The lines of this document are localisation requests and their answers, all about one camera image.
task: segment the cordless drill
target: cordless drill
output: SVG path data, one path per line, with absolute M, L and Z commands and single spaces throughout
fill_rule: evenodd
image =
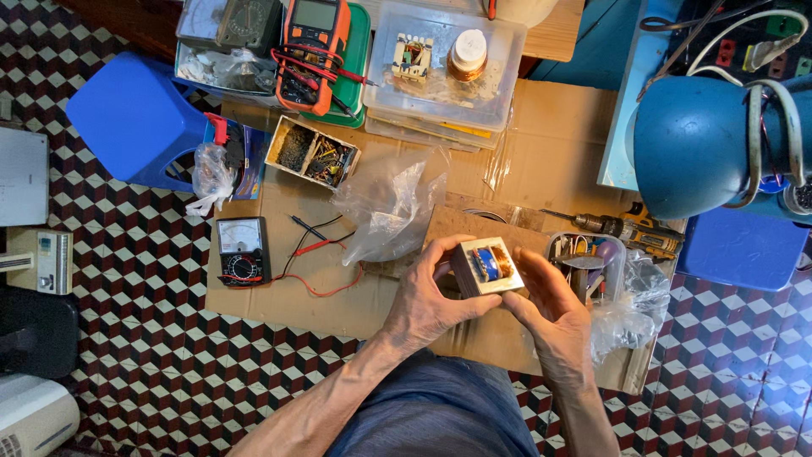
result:
M 643 250 L 655 258 L 673 260 L 682 250 L 685 235 L 663 226 L 651 216 L 641 202 L 632 204 L 632 209 L 614 217 L 581 213 L 569 215 L 551 210 L 542 210 L 572 221 L 579 229 L 587 232 L 602 233 L 618 238 L 627 247 Z

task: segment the man's left hand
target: man's left hand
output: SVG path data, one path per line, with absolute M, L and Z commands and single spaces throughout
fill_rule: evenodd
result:
M 428 346 L 449 328 L 484 315 L 502 302 L 498 295 L 451 300 L 440 294 L 436 280 L 451 271 L 448 260 L 470 235 L 438 238 L 423 250 L 400 279 L 400 287 L 387 320 L 376 337 L 385 339 L 402 357 Z

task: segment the forearm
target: forearm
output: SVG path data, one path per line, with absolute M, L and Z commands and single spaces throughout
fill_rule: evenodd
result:
M 407 356 L 376 335 L 338 371 L 262 421 L 229 457 L 324 454 L 369 392 Z
M 570 455 L 620 455 L 617 437 L 603 410 L 603 401 L 594 383 L 590 382 L 576 389 L 553 388 L 552 393 L 564 420 L 564 433 Z

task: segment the clear plastic bag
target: clear plastic bag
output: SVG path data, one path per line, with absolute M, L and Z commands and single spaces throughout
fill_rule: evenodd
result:
M 371 163 L 331 202 L 358 227 L 342 263 L 398 259 L 419 248 L 435 203 L 445 202 L 451 155 L 440 146 Z
M 259 59 L 251 50 L 235 48 L 230 54 L 215 50 L 193 50 L 181 46 L 179 76 L 186 80 L 226 87 L 228 89 L 273 93 L 276 62 Z
M 186 205 L 187 215 L 206 217 L 213 204 L 222 210 L 222 202 L 234 192 L 237 171 L 226 167 L 226 148 L 214 143 L 202 143 L 195 150 L 195 170 L 192 188 L 200 200 Z
M 624 292 L 617 302 L 595 300 L 591 312 L 592 361 L 603 363 L 615 349 L 637 349 L 663 327 L 671 281 L 641 250 L 626 250 Z

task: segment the air conditioner unit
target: air conditioner unit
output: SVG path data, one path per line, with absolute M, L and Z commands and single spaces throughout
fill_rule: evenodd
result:
M 6 273 L 8 285 L 65 295 L 73 290 L 72 270 L 73 233 L 8 228 L 6 254 L 0 254 L 0 272 Z
M 0 457 L 45 457 L 79 429 L 79 405 L 60 384 L 0 377 Z

